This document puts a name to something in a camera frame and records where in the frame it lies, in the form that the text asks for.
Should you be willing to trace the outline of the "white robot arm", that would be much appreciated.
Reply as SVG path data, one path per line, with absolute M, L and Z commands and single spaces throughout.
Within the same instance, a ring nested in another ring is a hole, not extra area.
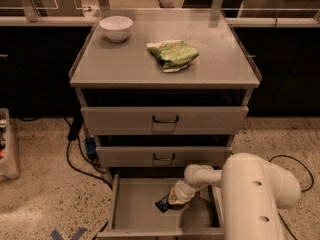
M 278 211 L 301 197 L 297 178 L 256 155 L 237 153 L 220 170 L 191 164 L 171 189 L 168 202 L 189 202 L 203 188 L 221 189 L 225 240 L 285 240 Z

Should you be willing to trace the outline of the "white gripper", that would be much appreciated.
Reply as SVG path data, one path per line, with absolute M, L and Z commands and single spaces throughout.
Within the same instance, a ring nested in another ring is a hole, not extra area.
M 168 197 L 169 210 L 180 211 L 190 207 L 187 203 L 200 190 L 198 185 L 190 185 L 185 180 L 178 180 L 171 189 Z

